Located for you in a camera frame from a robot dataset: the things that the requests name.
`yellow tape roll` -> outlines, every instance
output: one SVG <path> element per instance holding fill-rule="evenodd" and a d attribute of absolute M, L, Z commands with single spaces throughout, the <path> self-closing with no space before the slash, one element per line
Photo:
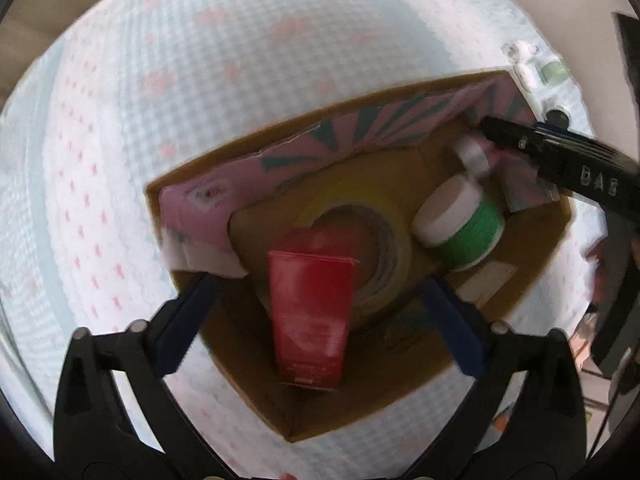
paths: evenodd
<path fill-rule="evenodd" d="M 385 195 L 367 187 L 340 185 L 320 194 L 302 211 L 296 227 L 311 227 L 322 215 L 346 209 L 359 215 L 378 235 L 378 264 L 372 277 L 353 293 L 351 327 L 385 308 L 409 275 L 412 243 L 408 221 Z"/>

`white label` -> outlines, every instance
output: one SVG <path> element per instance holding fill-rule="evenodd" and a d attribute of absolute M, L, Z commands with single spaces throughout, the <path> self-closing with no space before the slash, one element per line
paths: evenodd
<path fill-rule="evenodd" d="M 456 291 L 463 301 L 483 306 L 509 281 L 518 267 L 502 262 L 488 262 Z"/>

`tablecloth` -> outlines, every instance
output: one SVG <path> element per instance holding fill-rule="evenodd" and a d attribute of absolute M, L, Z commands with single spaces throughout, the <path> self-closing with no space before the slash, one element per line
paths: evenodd
<path fill-rule="evenodd" d="M 20 370 L 1 381 L 7 391 L 31 388 L 41 410 L 25 409 L 18 394 L 12 402 L 41 446 L 50 452 L 72 330 L 122 330 L 175 294 L 147 183 L 330 104 L 505 66 L 500 49 L 514 40 L 552 53 L 511 0 L 103 0 L 82 16 L 33 64 L 0 118 L 2 333 Z M 573 81 L 534 99 L 552 94 L 570 105 L 572 128 L 590 136 Z M 566 239 L 508 319 L 516 330 L 571 332 L 587 307 L 590 267 L 580 252 L 602 222 L 593 206 L 574 201 L 574 211 Z M 471 385 L 452 366 L 365 420 L 288 444 L 242 402 L 200 339 L 166 381 L 236 472 L 305 479 L 397 475 Z M 138 433 L 153 444 L 126 380 L 118 382 Z"/>

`red product box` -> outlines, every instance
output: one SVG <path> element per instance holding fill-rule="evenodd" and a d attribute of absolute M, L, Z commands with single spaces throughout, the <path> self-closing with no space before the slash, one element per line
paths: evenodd
<path fill-rule="evenodd" d="M 269 252 L 273 339 L 286 383 L 337 388 L 353 299 L 351 235 L 326 226 L 295 229 Z"/>

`white jar lid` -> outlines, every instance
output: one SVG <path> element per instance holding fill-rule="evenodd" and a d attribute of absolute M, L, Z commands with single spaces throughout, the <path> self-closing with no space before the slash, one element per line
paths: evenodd
<path fill-rule="evenodd" d="M 418 209 L 412 232 L 425 246 L 439 246 L 464 227 L 481 200 L 478 183 L 463 174 L 452 176 Z"/>
<path fill-rule="evenodd" d="M 453 151 L 473 177 L 480 179 L 491 171 L 484 149 L 472 136 L 461 135 L 453 144 Z"/>

